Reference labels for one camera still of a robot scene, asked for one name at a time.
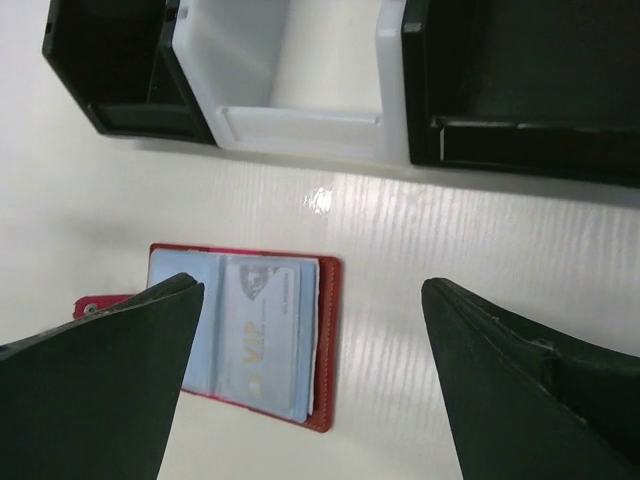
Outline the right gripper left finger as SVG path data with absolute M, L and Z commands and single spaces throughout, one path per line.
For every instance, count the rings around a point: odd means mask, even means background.
M 3 345 L 2 478 L 156 478 L 203 299 L 181 273 Z

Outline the red leather card holder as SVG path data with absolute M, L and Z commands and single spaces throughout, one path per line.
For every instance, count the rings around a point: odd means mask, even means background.
M 309 376 L 309 397 L 307 410 L 299 419 L 286 419 L 240 405 L 221 398 L 214 392 L 224 272 L 227 261 L 233 257 L 309 261 L 317 266 L 316 324 Z M 328 431 L 334 417 L 336 342 L 342 286 L 341 260 L 332 256 L 314 254 L 162 243 L 152 245 L 149 251 L 148 285 L 156 285 L 177 273 L 187 273 L 205 286 L 204 303 L 184 375 L 183 391 L 321 433 Z

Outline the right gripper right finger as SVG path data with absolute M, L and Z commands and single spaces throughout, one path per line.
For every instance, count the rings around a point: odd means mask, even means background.
M 467 479 L 635 479 L 639 360 L 503 309 L 422 286 L 426 329 Z

